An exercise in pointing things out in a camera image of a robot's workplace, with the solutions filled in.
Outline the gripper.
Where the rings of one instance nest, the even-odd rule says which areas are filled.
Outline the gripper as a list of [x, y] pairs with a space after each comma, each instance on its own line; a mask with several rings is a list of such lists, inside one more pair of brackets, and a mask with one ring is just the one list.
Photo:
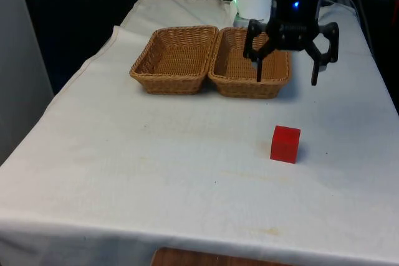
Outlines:
[[[317, 85], [320, 68], [336, 63], [339, 55], [339, 27], [336, 22], [319, 26], [317, 21], [319, 0], [272, 0], [270, 21], [261, 23], [251, 19], [248, 23], [243, 56], [256, 63], [256, 81], [261, 81], [262, 61], [275, 50], [304, 50], [314, 61], [311, 85]], [[258, 50], [253, 41], [262, 33], [268, 40]], [[327, 52], [321, 53], [314, 39], [322, 34], [329, 41]]]

